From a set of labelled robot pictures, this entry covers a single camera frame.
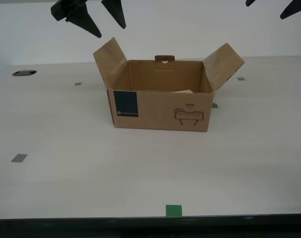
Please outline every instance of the box handle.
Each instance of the box handle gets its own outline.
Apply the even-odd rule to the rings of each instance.
[[[175,61],[175,57],[174,56],[155,56],[155,61],[172,62],[172,61]]]

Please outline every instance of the white wall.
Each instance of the white wall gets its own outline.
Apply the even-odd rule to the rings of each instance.
[[[290,0],[122,0],[122,30],[99,1],[89,12],[102,32],[56,22],[52,3],[0,4],[0,58],[9,64],[91,62],[115,36],[129,59],[157,54],[203,58],[228,42],[243,57],[301,55],[301,12],[280,19]]]

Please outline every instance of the black oval opening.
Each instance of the black oval opening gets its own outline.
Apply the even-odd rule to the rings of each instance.
[[[29,76],[35,74],[37,71],[35,70],[22,70],[17,71],[16,73],[13,73],[12,76]]]

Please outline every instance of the brown cardboard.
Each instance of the brown cardboard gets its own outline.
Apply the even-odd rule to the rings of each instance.
[[[127,60],[115,38],[93,55],[124,128],[207,131],[214,91],[244,64],[227,43],[204,61]]]

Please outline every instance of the green tape marker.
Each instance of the green tape marker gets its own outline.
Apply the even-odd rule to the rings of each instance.
[[[181,217],[181,205],[166,205],[166,217]]]

